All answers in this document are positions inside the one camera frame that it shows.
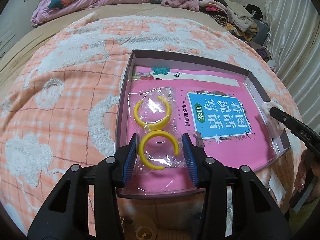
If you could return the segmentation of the right hand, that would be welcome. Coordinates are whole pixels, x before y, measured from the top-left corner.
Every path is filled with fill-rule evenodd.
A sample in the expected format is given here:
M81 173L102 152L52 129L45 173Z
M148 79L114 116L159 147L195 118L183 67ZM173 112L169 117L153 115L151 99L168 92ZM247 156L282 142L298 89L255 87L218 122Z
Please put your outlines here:
M318 168L318 164L312 160L309 165L306 164L306 156L307 154L311 154L309 150L304 150L301 155L301 161L298 166L297 175L295 178L294 186L298 192L301 192L304 189L306 175L307 175L307 167L310 167L312 172L316 174L316 169Z

